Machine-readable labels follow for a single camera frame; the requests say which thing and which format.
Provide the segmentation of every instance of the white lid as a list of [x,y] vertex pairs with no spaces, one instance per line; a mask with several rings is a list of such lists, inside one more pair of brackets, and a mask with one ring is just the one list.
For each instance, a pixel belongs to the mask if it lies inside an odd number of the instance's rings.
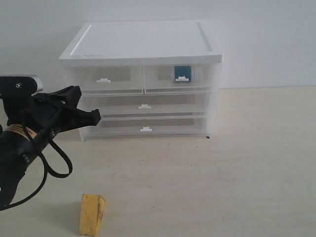
[[60,56],[63,66],[132,66],[222,61],[207,23],[194,21],[85,24]]

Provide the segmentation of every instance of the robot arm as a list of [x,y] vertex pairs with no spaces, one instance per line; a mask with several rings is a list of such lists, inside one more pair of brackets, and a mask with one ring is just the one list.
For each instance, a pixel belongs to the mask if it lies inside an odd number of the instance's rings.
[[[47,175],[66,178],[72,172],[68,156],[53,142],[59,133],[95,126],[100,121],[98,110],[85,112],[77,109],[81,91],[69,86],[54,93],[37,93],[42,85],[36,76],[0,77],[0,98],[8,116],[7,128],[0,129],[0,211],[20,205],[43,187]],[[50,144],[65,160],[68,174],[59,174],[47,163],[42,150]],[[27,167],[40,157],[44,178],[39,188],[26,199],[10,204],[19,181]]]

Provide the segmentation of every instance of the drawer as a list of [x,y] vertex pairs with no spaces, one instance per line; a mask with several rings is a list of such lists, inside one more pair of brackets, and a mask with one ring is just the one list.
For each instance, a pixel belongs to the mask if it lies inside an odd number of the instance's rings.
[[143,93],[143,70],[135,67],[66,68],[67,77],[85,94]]
[[84,110],[104,114],[202,112],[215,108],[217,93],[82,97]]
[[221,64],[144,66],[147,93],[218,91]]
[[206,125],[207,118],[200,117],[107,119],[80,132],[83,140],[122,135],[206,134]]

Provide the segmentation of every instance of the label sticker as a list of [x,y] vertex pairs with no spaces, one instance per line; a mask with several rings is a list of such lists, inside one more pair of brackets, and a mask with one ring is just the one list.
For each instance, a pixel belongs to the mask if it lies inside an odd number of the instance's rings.
[[[32,138],[35,138],[37,133],[31,130],[30,128],[26,127],[26,130],[30,134]],[[20,134],[21,136],[25,137],[26,139],[29,140],[29,138],[26,136],[26,134],[23,131],[23,127],[20,124],[11,124],[9,127],[7,127],[4,131],[8,132],[15,132],[17,134]]]

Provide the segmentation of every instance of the white drawer cabinet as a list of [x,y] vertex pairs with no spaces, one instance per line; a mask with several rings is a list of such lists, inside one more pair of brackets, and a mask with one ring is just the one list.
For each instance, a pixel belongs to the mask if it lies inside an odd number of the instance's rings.
[[60,56],[79,106],[102,115],[82,139],[210,136],[222,56],[205,21],[85,24]]

